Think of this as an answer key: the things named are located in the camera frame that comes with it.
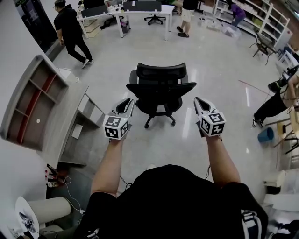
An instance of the white desk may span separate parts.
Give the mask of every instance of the white desk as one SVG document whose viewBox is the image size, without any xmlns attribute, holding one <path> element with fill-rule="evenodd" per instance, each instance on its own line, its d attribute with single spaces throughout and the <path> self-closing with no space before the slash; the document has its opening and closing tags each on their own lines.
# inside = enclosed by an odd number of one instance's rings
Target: white desk
<svg viewBox="0 0 299 239">
<path fill-rule="evenodd" d="M 160 16 L 165 16 L 166 21 L 165 21 L 165 40 L 168 40 L 168 32 L 171 31 L 171 25 L 172 25 L 172 11 L 174 9 L 174 6 L 170 6 L 170 5 L 162 5 L 162 10 L 160 12 L 141 12 L 141 11 L 126 11 L 126 12 L 120 12 L 120 11 L 113 11 L 107 14 L 100 14 L 100 15 L 96 15 L 96 16 L 91 16 L 91 17 L 85 17 L 83 18 L 82 16 L 77 17 L 77 20 L 82 28 L 82 31 L 85 35 L 85 37 L 88 39 L 88 35 L 85 31 L 85 28 L 83 26 L 83 21 L 86 20 L 91 20 L 91 19 L 97 19 L 99 17 L 105 17 L 105 16 L 115 16 L 116 20 L 117 20 L 117 27 L 118 30 L 120 32 L 120 36 L 121 38 L 124 37 L 124 34 L 122 32 L 121 29 L 121 20 L 120 20 L 120 16 L 126 16 L 126 18 L 129 20 L 129 15 L 131 14 L 146 14 L 146 15 L 150 15 L 150 14 L 156 14 L 156 15 L 160 15 Z"/>
</svg>

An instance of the white tiled floor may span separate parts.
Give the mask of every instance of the white tiled floor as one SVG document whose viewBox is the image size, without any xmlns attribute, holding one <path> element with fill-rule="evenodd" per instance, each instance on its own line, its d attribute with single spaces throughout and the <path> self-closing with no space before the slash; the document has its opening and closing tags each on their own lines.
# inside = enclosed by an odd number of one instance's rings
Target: white tiled floor
<svg viewBox="0 0 299 239">
<path fill-rule="evenodd" d="M 124 98 L 134 97 L 126 84 L 131 70 L 139 62 L 168 66 L 186 62 L 189 81 L 197 86 L 183 96 L 183 106 L 173 117 L 175 127 L 167 117 L 154 118 L 148 130 L 144 129 L 147 115 L 135 109 L 131 131 L 124 146 L 122 176 L 128 182 L 153 163 L 181 165 L 200 177 L 208 168 L 206 142 L 195 126 L 193 98 L 199 96 L 212 101 L 227 119 L 223 134 L 224 144 L 236 164 L 242 181 L 251 189 L 258 201 L 263 200 L 263 177 L 275 170 L 277 151 L 271 145 L 257 141 L 260 129 L 252 128 L 253 113 L 265 101 L 267 84 L 279 78 L 275 56 L 265 66 L 266 56 L 257 54 L 252 36 L 244 33 L 238 42 L 221 33 L 200 28 L 199 15 L 192 18 L 190 38 L 177 36 L 179 16 L 173 17 L 169 40 L 164 41 L 164 25 L 148 26 L 144 16 L 130 18 L 131 31 L 119 37 L 117 26 L 102 30 L 95 38 L 86 40 L 94 65 L 81 69 L 81 63 L 64 49 L 54 61 L 59 68 L 70 68 L 83 82 L 88 82 L 89 95 L 108 112 L 112 105 Z M 240 82 L 246 82 L 256 88 Z M 102 156 L 103 147 L 98 150 Z"/>
</svg>

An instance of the computer monitor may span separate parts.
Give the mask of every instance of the computer monitor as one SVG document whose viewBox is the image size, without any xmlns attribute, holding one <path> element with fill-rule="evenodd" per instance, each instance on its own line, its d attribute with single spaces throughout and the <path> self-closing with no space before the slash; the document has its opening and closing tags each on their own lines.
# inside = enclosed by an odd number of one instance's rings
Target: computer monitor
<svg viewBox="0 0 299 239">
<path fill-rule="evenodd" d="M 83 2 L 84 8 L 85 9 L 90 9 L 94 7 L 99 7 L 105 5 L 103 0 L 85 0 Z"/>
</svg>

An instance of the white wall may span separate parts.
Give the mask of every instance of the white wall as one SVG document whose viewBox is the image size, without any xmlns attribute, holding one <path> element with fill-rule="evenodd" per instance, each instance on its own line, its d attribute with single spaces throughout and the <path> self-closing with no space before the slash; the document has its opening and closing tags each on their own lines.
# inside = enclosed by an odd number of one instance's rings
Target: white wall
<svg viewBox="0 0 299 239">
<path fill-rule="evenodd" d="M 54 2 L 55 0 L 40 0 L 42 3 L 42 6 L 50 20 L 50 22 L 53 24 L 55 17 L 57 16 L 57 12 L 55 11 Z M 78 9 L 78 3 L 79 0 L 66 0 L 66 5 L 71 4 L 71 7 L 75 10 Z"/>
<path fill-rule="evenodd" d="M 0 1 L 0 121 L 12 92 L 35 55 L 44 55 L 21 20 L 13 0 Z M 0 230 L 20 227 L 14 212 L 18 196 L 45 198 L 45 162 L 31 149 L 0 139 Z"/>
</svg>

